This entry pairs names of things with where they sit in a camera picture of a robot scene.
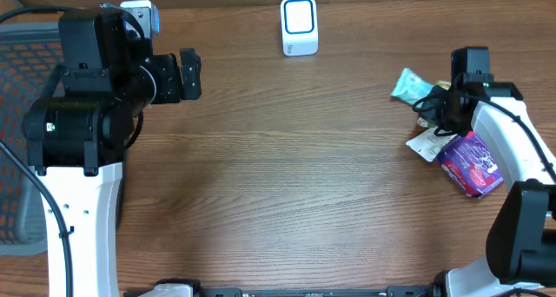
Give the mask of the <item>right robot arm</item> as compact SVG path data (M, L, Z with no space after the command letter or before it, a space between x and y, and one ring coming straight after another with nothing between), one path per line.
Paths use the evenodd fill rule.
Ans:
M497 82L486 47L451 54L451 86L419 100L414 111L444 134L479 136L497 164L506 199L486 239L486 252L438 274L432 296L540 295L555 285L555 157L527 114L512 82Z

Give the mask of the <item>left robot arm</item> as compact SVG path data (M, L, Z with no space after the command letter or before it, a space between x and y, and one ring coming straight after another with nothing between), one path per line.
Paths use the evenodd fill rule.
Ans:
M116 296L117 206L127 150L152 104L201 96L193 49L157 55L147 0L64 13L58 22L63 95L44 93L23 121L28 164L42 193L50 294Z

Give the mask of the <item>green snack packet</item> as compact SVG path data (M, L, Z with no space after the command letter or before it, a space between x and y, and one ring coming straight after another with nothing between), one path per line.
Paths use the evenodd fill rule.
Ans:
M414 107L419 115L417 123L420 126L424 128L437 127L438 111L441 109L450 86L450 82L438 81L424 97L424 100Z

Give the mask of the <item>purple sanitary pad pack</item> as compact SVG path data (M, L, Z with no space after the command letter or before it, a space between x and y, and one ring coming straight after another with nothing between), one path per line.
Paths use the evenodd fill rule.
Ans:
M470 198L483 198L503 183L489 148L473 131L450 141L436 161Z

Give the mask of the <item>white tube gold cap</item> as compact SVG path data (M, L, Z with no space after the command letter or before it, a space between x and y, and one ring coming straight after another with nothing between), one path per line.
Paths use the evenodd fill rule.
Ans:
M406 142L406 145L426 162L432 162L455 137L455 135L438 136L435 131L436 128L427 129Z

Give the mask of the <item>mint green wipes pack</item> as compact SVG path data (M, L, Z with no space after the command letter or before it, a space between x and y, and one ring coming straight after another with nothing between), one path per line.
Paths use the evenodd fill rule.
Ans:
M410 68L405 68L401 71L400 77L394 85L391 97L413 105L421 98L428 96L432 89L433 85L431 83L424 81Z

